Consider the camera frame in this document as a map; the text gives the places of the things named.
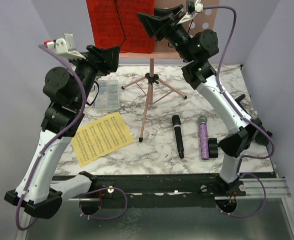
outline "microphone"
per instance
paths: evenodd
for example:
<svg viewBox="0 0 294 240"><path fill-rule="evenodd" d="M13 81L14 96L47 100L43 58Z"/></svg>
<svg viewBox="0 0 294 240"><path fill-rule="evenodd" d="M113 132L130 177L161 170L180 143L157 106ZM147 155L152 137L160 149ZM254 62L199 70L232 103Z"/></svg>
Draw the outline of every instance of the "microphone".
<svg viewBox="0 0 294 240"><path fill-rule="evenodd" d="M201 159L209 159L209 146L208 146L208 119L206 116L200 116L198 118L199 135L200 135L200 148L201 148Z"/></svg>
<svg viewBox="0 0 294 240"><path fill-rule="evenodd" d="M182 135L181 135L181 122L178 115L172 116L172 125L175 130L178 154L179 154L179 157L183 159L184 150L183 150Z"/></svg>

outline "microphone head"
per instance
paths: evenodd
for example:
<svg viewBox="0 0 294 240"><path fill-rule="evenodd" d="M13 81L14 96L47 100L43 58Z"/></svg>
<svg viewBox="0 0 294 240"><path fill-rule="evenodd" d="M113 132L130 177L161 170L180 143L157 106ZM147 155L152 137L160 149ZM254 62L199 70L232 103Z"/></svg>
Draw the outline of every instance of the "microphone head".
<svg viewBox="0 0 294 240"><path fill-rule="evenodd" d="M172 125L181 125L181 121L178 115L172 116Z"/></svg>
<svg viewBox="0 0 294 240"><path fill-rule="evenodd" d="M207 124L207 122L208 122L208 119L207 119L206 116L200 116L200 117L198 118L198 124L199 124L199 125L200 125L200 124Z"/></svg>

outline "white marble surface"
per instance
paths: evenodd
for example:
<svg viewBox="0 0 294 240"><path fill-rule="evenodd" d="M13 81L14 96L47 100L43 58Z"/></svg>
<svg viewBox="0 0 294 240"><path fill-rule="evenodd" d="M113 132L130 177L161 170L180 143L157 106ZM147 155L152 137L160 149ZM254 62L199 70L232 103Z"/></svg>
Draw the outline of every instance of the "white marble surface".
<svg viewBox="0 0 294 240"><path fill-rule="evenodd" d="M145 75L148 66L121 66L117 73L112 73L102 79L116 79L119 87ZM218 173L222 166L223 152L219 149L219 157L201 160L197 119L200 115L208 118L208 135L210 138L221 140L228 132L222 120L204 97L193 90L183 79L180 66L155 66L155 73L159 77L184 92L188 98L183 99L176 93L171 93L163 100L150 106L147 113L143 142L138 142L145 95L137 85L125 90L120 89L120 113L127 123L136 142L121 148L105 157L80 167L73 152L68 146L63 154L56 175L75 175L80 171L87 171L97 175L122 174L187 174L187 173ZM221 81L234 98L245 93L247 98L243 105L251 115L256 115L248 98L247 89L239 66L224 66ZM140 84L147 92L147 80ZM154 101L168 92L162 84L154 85ZM88 106L85 110L82 125L98 119L107 113L97 113ZM185 157L180 159L176 150L176 141L172 127L172 115L178 114L182 121L182 136ZM252 143L248 154L266 156L264 146ZM241 172L272 172L269 159L243 160Z"/></svg>

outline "wall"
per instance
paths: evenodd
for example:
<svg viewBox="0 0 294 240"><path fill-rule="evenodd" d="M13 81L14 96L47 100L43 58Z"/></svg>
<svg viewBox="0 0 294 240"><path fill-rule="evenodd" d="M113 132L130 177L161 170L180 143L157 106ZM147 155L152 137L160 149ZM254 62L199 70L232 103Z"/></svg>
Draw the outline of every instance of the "wall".
<svg viewBox="0 0 294 240"><path fill-rule="evenodd" d="M294 1L281 0L243 73L259 116L274 133L272 161L286 177L294 202Z"/></svg>
<svg viewBox="0 0 294 240"><path fill-rule="evenodd" d="M15 207L3 197L29 166L49 104L44 76L57 63L37 47L48 37L30 0L0 0L0 240L15 238Z"/></svg>
<svg viewBox="0 0 294 240"><path fill-rule="evenodd" d="M225 57L227 64L243 64L258 40L280 0L220 0L221 5L234 7L238 21L234 37ZM75 34L79 51L93 43L86 0L31 0L52 38L62 32ZM228 39L233 15L230 10L218 10L214 30L218 33L220 53ZM212 57L211 63L219 63L220 56ZM148 64L147 59L120 59L120 64ZM182 64L180 60L157 60L156 64Z"/></svg>

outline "music stand tripod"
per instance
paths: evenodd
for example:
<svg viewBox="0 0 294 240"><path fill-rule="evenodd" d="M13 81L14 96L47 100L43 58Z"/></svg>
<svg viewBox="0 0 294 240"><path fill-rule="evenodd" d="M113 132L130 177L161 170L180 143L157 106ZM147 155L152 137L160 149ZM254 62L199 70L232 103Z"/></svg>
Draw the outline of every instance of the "music stand tripod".
<svg viewBox="0 0 294 240"><path fill-rule="evenodd" d="M141 88L141 86L138 84L138 82L147 79L148 80L148 91L147 93ZM159 84L162 83L163 85L165 85L166 87L170 88L171 91L168 92L167 94L163 95L161 98L159 98L156 101L153 101L153 83ZM184 95L182 92L176 90L174 87L170 86L169 84L167 84L165 81L163 81L162 79L159 78L159 76L157 74L154 74L154 59L151 58L150 59L150 66L149 66L149 73L146 73L145 76L132 81L131 83L122 86L121 89L125 89L126 87L129 87L133 84L137 84L138 87L143 91L143 93L147 96L146 98L146 104L145 104L145 110L143 112L143 118L142 118L142 126L141 126L141 131L140 131L140 137L139 137L139 142L142 142L143 140L143 131L145 128L145 123L146 123L146 117L147 117L147 110L148 110L148 105L153 105L155 103L157 103L158 101L160 101L161 99L165 98L166 96L168 96L170 93L172 92L176 92L177 94L179 94L180 96L182 96L184 99L187 99L187 96Z"/></svg>

